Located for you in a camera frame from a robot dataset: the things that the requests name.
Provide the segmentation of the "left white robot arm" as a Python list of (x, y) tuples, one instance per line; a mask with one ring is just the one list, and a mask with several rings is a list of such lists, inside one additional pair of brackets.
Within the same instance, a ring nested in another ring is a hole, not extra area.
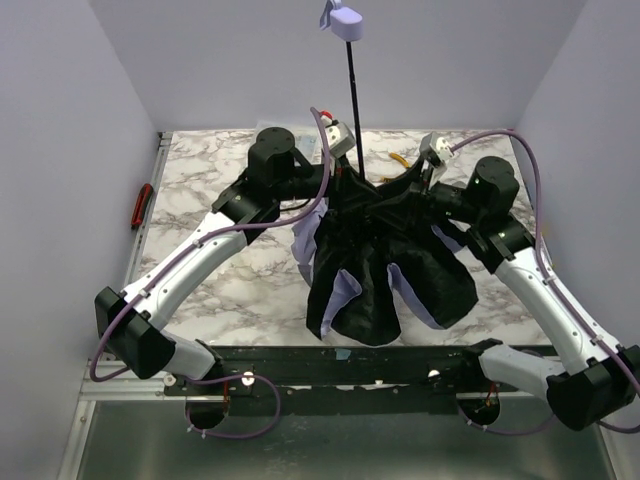
[(289, 225), (302, 274), (315, 274), (314, 235), (327, 215), (335, 163), (356, 144), (344, 123), (325, 113), (320, 118), (320, 163), (308, 162), (289, 130), (261, 130), (249, 149), (247, 169), (220, 194), (198, 228), (146, 276), (96, 295), (100, 351), (113, 353), (142, 380), (167, 372), (201, 381), (211, 377), (219, 357), (205, 343), (168, 334), (165, 328), (215, 269), (265, 230)]

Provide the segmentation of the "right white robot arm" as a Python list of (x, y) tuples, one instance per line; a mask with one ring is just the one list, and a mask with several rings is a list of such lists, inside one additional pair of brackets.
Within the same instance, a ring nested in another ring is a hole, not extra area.
[(383, 183), (384, 218), (396, 228), (422, 219), (467, 224), (468, 249), (524, 304), (559, 357), (487, 340), (476, 355), (483, 376), (545, 401), (576, 431), (631, 404), (639, 395), (639, 348), (623, 347), (590, 316), (544, 259), (541, 239), (514, 217), (519, 183), (511, 164), (484, 157), (465, 187), (440, 182), (443, 168), (417, 161)]

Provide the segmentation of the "lilac umbrella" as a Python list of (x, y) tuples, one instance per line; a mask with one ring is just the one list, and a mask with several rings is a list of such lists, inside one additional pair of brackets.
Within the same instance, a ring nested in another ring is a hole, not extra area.
[[(364, 169), (354, 168), (363, 180)], [(330, 332), (367, 346), (395, 341), (401, 326), (394, 303), (400, 297), (428, 327), (444, 330), (477, 304), (475, 282), (455, 254), (463, 247), (447, 221), (396, 228), (374, 220), (375, 201), (338, 213), (328, 208), (314, 235), (315, 274), (306, 278), (306, 327), (317, 338)]]

